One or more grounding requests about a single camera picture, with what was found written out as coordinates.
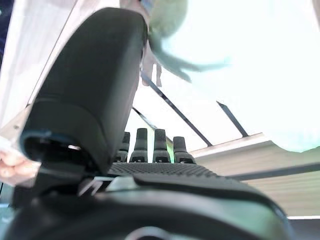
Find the metal rod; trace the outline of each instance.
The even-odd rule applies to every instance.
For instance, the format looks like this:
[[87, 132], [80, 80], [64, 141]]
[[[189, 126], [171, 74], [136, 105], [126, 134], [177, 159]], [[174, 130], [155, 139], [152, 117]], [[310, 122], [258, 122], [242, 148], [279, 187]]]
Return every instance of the metal rod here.
[[274, 178], [281, 176], [288, 176], [294, 174], [303, 174], [320, 171], [320, 162], [303, 164], [298, 166], [289, 166], [282, 167], [273, 170], [264, 170], [264, 171], [254, 171], [249, 173], [235, 174], [229, 175], [227, 177], [233, 178], [239, 181], [245, 180], [255, 180], [255, 179], [266, 179], [266, 178]]
[[152, 82], [152, 80], [143, 72], [141, 72], [141, 78], [150, 85], [150, 87], [175, 111], [176, 114], [182, 118], [186, 124], [207, 144], [211, 147], [211, 142], [193, 125], [189, 119], [170, 101], [167, 96]]

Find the wooden panel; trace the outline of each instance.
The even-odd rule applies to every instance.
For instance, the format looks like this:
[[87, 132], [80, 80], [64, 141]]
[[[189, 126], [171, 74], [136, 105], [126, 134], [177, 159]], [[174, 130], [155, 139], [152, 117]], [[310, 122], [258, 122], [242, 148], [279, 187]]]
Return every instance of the wooden panel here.
[[320, 172], [244, 181], [277, 202], [288, 216], [320, 215]]
[[[320, 147], [289, 152], [272, 142], [196, 158], [219, 175], [233, 175], [320, 162]], [[320, 172], [244, 181], [276, 201], [289, 216], [320, 215]]]
[[15, 1], [0, 78], [0, 126], [23, 110], [76, 0]]
[[262, 170], [290, 167], [320, 162], [320, 147], [303, 153], [283, 150], [272, 142], [254, 148], [242, 148], [196, 158], [203, 165], [220, 175], [234, 175]]

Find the black equipment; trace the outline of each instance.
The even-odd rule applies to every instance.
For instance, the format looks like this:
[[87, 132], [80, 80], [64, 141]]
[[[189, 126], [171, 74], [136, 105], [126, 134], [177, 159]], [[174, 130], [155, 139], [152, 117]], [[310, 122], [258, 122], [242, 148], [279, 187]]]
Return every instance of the black equipment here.
[[147, 130], [138, 129], [127, 163], [124, 130], [146, 39], [143, 17], [116, 8], [94, 13], [70, 38], [21, 134], [23, 153], [42, 165], [31, 188], [16, 186], [5, 239], [292, 239], [276, 203], [197, 165], [182, 137], [171, 163], [166, 133], [155, 130], [147, 163]]

